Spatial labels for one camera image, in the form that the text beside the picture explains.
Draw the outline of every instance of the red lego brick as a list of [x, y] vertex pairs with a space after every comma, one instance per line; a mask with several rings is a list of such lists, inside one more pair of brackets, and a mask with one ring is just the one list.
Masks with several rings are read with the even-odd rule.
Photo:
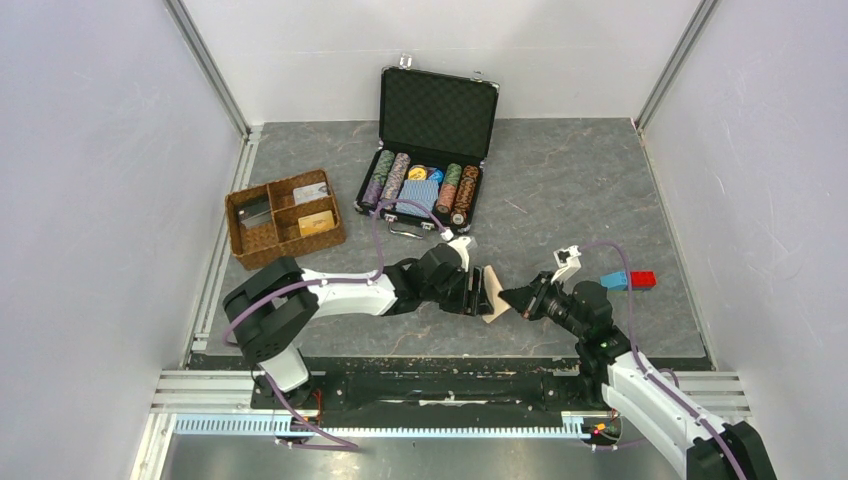
[[634, 289], [648, 290], [657, 286], [657, 277], [650, 270], [630, 272], [630, 280], [633, 282]]

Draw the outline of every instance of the poker chip case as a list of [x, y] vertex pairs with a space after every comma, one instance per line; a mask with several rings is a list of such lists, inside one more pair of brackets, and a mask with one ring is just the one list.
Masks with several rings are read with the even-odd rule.
[[[469, 195], [470, 204], [465, 201], [462, 206], [467, 208], [463, 208], [460, 215], [454, 216], [453, 209], [448, 213], [440, 212], [435, 207], [432, 210], [436, 218], [454, 233], [468, 232], [483, 184], [498, 90], [498, 84], [477, 78], [456, 77], [408, 67], [384, 68], [380, 89], [380, 148], [374, 153], [356, 196], [356, 210], [363, 215], [371, 215], [376, 208], [377, 202], [365, 201], [363, 197], [366, 196], [366, 190], [369, 190], [369, 182], [383, 152], [389, 151], [395, 155], [405, 153], [410, 161], [403, 173], [404, 184], [410, 167], [415, 165], [436, 168], [443, 174], [450, 164], [459, 165], [463, 172], [469, 166], [469, 170], [473, 171], [474, 167], [478, 169], [474, 179], [476, 185]], [[369, 199], [373, 193], [368, 191]], [[411, 215], [397, 209], [380, 212], [380, 216], [389, 222], [392, 233], [415, 237], [421, 235], [399, 231], [393, 228], [393, 224], [403, 223], [423, 230], [434, 230], [436, 226], [432, 220], [423, 213], [421, 215]]]

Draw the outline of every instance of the blue lego brick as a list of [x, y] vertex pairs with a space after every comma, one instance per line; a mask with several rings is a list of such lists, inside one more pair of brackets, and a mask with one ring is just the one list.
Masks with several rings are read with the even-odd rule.
[[601, 277], [601, 285], [607, 287], [607, 290], [622, 291], [627, 290], [627, 275], [624, 272], [610, 273]]

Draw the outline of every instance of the gray stone floor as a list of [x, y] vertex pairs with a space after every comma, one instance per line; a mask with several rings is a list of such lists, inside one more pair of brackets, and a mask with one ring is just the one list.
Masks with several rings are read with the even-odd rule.
[[[324, 272], [375, 268], [367, 218], [352, 207], [377, 148], [376, 122], [265, 125], [251, 185], [314, 168], [327, 170], [338, 196], [347, 241], [298, 258]], [[651, 356], [702, 357], [704, 346], [654, 186], [648, 162], [628, 119], [517, 119], [495, 123], [486, 177], [471, 234], [472, 263], [491, 264], [504, 288], [555, 269], [552, 252], [600, 239], [621, 243], [636, 270], [653, 270], [658, 286], [636, 293], [635, 330]], [[381, 226], [387, 263], [417, 257], [438, 243], [390, 235]], [[611, 249], [584, 252], [574, 280], [621, 270]], [[233, 258], [223, 295], [250, 275]], [[624, 327], [626, 297], [611, 292]], [[238, 354], [220, 344], [221, 307], [207, 349]], [[295, 340], [307, 356], [570, 356], [575, 339], [549, 320], [527, 322], [508, 312], [491, 324], [427, 305], [396, 317], [347, 315], [310, 322]]]

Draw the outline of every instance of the case lid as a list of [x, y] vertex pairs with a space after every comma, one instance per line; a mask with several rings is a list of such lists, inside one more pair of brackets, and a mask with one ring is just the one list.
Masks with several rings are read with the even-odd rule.
[[498, 85], [421, 70], [383, 70], [380, 139], [484, 159]]

